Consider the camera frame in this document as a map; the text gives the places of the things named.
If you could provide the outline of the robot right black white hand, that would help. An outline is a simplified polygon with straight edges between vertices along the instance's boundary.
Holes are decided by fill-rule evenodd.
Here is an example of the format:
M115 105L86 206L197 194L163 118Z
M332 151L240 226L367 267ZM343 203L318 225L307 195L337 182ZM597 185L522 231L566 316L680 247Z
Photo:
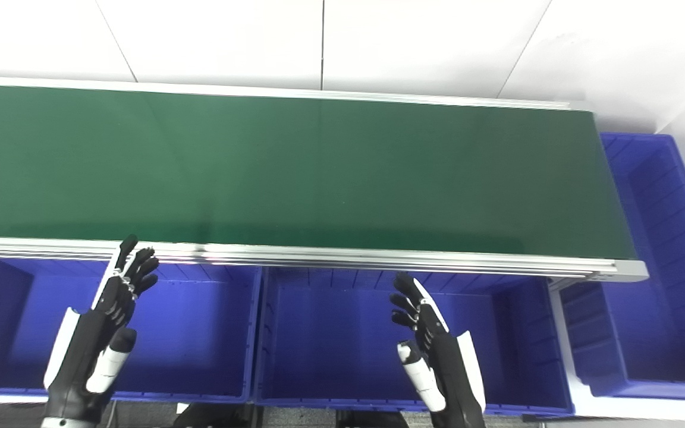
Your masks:
M397 272L392 284L391 320L414 333L397 344L398 358L433 426L486 426L486 392L470 331L454 335L434 298L407 272Z

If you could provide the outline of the robot left black white hand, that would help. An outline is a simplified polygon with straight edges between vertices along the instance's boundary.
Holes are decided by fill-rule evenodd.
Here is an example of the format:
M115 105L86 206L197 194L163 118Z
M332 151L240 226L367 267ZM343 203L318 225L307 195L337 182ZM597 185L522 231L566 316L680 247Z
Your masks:
M138 243L135 235L122 241L86 312L66 309L43 378L43 427L100 424L137 341L137 332L128 327L136 301L158 281L155 250L137 249Z

